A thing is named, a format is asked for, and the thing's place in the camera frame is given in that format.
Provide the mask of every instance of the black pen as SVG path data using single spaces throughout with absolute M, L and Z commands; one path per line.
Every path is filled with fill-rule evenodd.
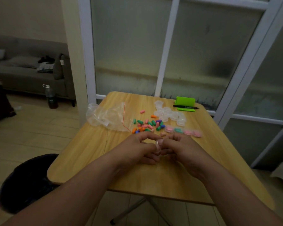
M 191 107 L 191 106 L 185 106 L 185 105 L 173 105 L 173 107 L 177 107 L 177 108 L 193 108 L 193 109 L 198 109 L 197 107 Z

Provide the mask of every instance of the black trash can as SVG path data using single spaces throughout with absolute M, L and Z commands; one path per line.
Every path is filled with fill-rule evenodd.
M 47 170 L 57 156 L 58 154 L 46 154 L 17 166 L 1 186 L 2 209 L 16 214 L 57 188 L 59 185 L 47 178 Z

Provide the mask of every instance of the checkered pillow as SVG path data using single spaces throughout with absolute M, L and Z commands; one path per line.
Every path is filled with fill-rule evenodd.
M 47 73 L 49 71 L 53 71 L 53 64 L 49 64 L 49 62 L 43 62 L 40 64 L 40 66 L 37 68 L 37 72 L 40 73 Z

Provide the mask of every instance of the wooden table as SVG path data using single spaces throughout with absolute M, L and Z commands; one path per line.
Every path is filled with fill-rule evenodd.
M 171 99 L 121 92 L 109 93 L 100 105 L 110 108 L 116 103 L 125 101 L 125 115 L 144 121 L 147 118 L 150 119 L 151 114 L 156 110 L 154 105 L 156 100 L 163 101 L 163 107 L 169 106 L 172 110 L 176 110 L 172 107 L 174 100 Z M 193 138 L 215 160 L 239 178 L 261 201 L 274 209 L 274 201 L 265 187 L 205 108 L 200 104 L 195 106 L 199 107 L 196 112 L 183 111 L 187 118 L 185 127 L 197 129 L 203 133 L 203 137 Z M 146 112 L 140 114 L 139 111 L 143 109 Z M 176 126 L 176 122 L 170 119 L 166 124 Z M 87 164 L 110 151 L 129 135 L 131 132 L 113 131 L 102 125 L 94 127 L 86 123 L 49 167 L 47 171 L 49 180 L 57 184 L 66 182 Z M 160 162 L 155 166 L 137 164 L 123 177 L 114 181 L 109 190 L 214 205 L 199 180 L 190 176 L 181 164 L 171 162 L 165 157 L 161 157 Z

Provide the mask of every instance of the person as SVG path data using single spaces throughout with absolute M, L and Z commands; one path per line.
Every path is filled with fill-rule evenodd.
M 160 148 L 144 143 L 147 138 L 156 140 Z M 3 225 L 85 225 L 115 177 L 139 161 L 156 164 L 159 155 L 182 163 L 204 184 L 227 225 L 283 225 L 282 219 L 190 136 L 173 133 L 162 139 L 152 132 L 130 135 Z

